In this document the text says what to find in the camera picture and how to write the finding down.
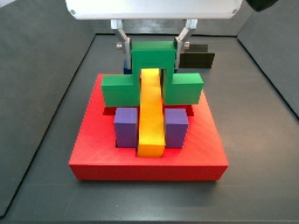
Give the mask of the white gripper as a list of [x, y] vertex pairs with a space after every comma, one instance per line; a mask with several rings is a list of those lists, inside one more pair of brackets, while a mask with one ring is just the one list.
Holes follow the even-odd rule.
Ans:
[[130, 68], [130, 38], [122, 30], [120, 19], [186, 19], [177, 37], [174, 68], [180, 65], [180, 54], [185, 42], [197, 27], [196, 19], [232, 18], [242, 0], [65, 0], [69, 14], [77, 20], [112, 19], [110, 30], [118, 42], [116, 48], [125, 55], [126, 68]]

